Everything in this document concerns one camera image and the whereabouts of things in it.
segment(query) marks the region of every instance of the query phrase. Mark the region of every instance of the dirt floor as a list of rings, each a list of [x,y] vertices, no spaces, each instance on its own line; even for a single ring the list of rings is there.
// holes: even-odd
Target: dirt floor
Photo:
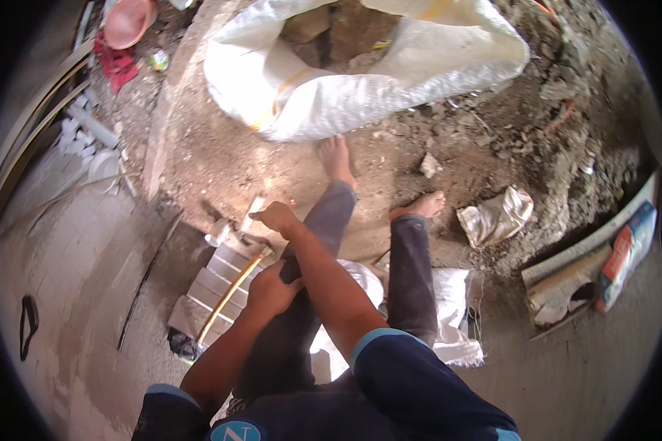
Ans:
[[[530,63],[522,75],[493,90],[400,111],[346,134],[359,204],[340,257],[372,265],[389,249],[388,211],[423,192],[443,190],[447,209],[430,229],[433,265],[482,271],[489,283],[512,287],[513,300],[521,302],[517,271],[601,225],[649,176],[651,164],[638,132],[643,76],[596,2],[554,4],[556,16],[583,39],[580,51],[564,44],[549,15],[531,2],[494,4],[529,44]],[[191,12],[163,2],[158,7],[159,20],[167,24],[159,34],[147,31],[135,47],[140,75],[117,97],[110,94],[98,115],[112,126],[121,124],[128,166],[136,172],[144,167],[150,113],[166,75],[141,60],[159,47],[173,54],[191,22]],[[97,83],[107,94],[104,81]],[[324,191],[327,180],[311,144],[274,145],[250,133],[211,100],[202,68],[178,103],[169,121],[172,142],[159,189],[162,198],[184,209],[186,222],[211,232],[220,216],[239,220],[260,191],[270,201],[293,204],[303,217]],[[419,171],[426,153],[441,166],[431,179]],[[589,166],[592,174],[583,171]],[[474,250],[456,209],[508,185],[531,195],[534,215],[511,239]],[[262,226],[253,226],[253,233],[283,247],[282,239]],[[484,315],[493,307],[498,306],[483,304]]]

